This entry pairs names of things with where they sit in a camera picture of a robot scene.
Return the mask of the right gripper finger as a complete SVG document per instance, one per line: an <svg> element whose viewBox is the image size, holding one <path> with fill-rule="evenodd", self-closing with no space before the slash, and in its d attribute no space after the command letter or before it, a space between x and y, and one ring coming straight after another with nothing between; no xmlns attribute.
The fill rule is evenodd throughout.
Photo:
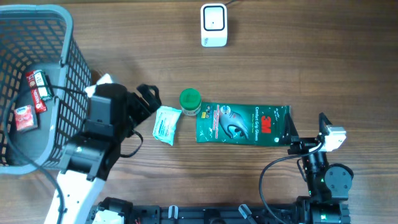
<svg viewBox="0 0 398 224"><path fill-rule="evenodd" d="M322 135L327 135L327 126L332 125L331 121L327 118L327 116L324 113L320 113L318 116L318 122L319 122L319 132Z"/></svg>
<svg viewBox="0 0 398 224"><path fill-rule="evenodd" d="M279 144L293 144L299 141L299 135L295 128L293 119L290 113L284 116L284 127L282 133L279 136Z"/></svg>

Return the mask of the white teal wipes pack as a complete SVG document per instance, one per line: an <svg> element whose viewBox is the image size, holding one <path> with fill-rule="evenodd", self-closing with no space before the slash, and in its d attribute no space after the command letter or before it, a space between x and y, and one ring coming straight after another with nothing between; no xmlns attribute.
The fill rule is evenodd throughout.
<svg viewBox="0 0 398 224"><path fill-rule="evenodd" d="M156 111L153 137L173 146L177 122L181 114L181 110L169 106L161 106Z"/></svg>

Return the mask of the green lid jar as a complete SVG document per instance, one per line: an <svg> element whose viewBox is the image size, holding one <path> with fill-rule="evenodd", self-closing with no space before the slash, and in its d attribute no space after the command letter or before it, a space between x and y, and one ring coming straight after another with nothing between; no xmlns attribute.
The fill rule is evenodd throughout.
<svg viewBox="0 0 398 224"><path fill-rule="evenodd" d="M183 114L196 116L201 109L201 94L194 88L184 89L179 98Z"/></svg>

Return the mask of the green 3M gloves package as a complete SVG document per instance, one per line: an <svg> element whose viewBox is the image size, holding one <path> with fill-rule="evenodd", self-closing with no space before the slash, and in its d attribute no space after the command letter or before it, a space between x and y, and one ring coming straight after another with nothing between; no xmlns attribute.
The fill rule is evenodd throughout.
<svg viewBox="0 0 398 224"><path fill-rule="evenodd" d="M197 143L220 142L265 147L282 145L289 106L202 103L196 121Z"/></svg>

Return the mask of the red Kleenex tissue pack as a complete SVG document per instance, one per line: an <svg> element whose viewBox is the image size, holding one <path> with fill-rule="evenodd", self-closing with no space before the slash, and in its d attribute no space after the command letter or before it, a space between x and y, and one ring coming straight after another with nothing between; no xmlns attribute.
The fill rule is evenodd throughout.
<svg viewBox="0 0 398 224"><path fill-rule="evenodd" d="M15 109L14 116L17 131L24 132L38 127L37 117L32 105Z"/></svg>

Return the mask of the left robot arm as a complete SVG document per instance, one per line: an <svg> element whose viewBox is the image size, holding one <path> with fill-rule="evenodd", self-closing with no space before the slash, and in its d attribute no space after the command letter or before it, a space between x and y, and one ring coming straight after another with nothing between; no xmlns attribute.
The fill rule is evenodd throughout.
<svg viewBox="0 0 398 224"><path fill-rule="evenodd" d="M95 86L89 103L82 129L63 147L46 223L86 222L110 170L123 156L122 142L162 104L155 85L141 84L130 92L118 83Z"/></svg>

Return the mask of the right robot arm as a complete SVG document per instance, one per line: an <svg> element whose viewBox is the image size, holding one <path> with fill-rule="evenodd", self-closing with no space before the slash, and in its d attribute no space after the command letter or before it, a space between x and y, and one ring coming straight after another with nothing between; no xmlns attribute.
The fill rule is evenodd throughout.
<svg viewBox="0 0 398 224"><path fill-rule="evenodd" d="M292 223L349 224L349 197L354 173L343 164L328 162L326 154L337 150L346 140L346 130L333 125L324 113L318 117L319 133L301 138L289 114L284 117L283 143L289 144L288 155L298 156L300 173L308 187L308 196L297 197Z"/></svg>

